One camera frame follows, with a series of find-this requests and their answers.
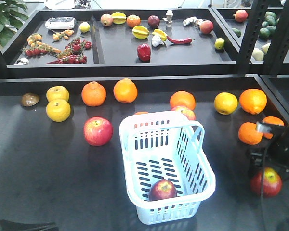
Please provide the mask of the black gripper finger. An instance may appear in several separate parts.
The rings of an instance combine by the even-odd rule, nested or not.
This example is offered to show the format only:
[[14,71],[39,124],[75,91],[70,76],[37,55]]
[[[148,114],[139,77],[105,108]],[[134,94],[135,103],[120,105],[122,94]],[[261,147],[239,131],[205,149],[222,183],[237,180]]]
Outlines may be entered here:
[[26,224],[0,220],[0,231],[56,231],[55,223]]

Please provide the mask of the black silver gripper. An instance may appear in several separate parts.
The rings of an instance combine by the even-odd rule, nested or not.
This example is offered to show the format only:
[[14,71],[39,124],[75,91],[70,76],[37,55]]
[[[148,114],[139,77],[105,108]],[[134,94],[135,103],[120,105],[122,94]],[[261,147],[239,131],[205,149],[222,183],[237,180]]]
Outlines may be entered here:
[[280,168],[284,180],[289,180],[289,125],[257,122],[256,131],[270,133],[273,137],[267,146],[246,151],[250,159],[248,177],[251,179],[264,167],[265,162],[269,162]]

